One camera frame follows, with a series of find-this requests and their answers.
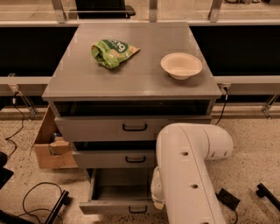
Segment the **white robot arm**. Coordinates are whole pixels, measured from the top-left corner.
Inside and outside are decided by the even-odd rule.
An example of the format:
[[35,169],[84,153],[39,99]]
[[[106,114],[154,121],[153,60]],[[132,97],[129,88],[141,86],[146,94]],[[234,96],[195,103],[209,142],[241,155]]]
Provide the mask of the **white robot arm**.
[[228,158],[233,148],[228,132],[212,124],[174,123],[159,132],[150,191],[169,224],[226,224],[205,161]]

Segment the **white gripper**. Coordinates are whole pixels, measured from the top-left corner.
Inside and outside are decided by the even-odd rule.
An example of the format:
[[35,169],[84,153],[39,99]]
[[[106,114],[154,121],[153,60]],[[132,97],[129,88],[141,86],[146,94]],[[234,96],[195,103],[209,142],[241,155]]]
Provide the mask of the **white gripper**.
[[162,210],[165,206],[165,196],[158,167],[156,167],[153,172],[150,193],[154,207],[158,210]]

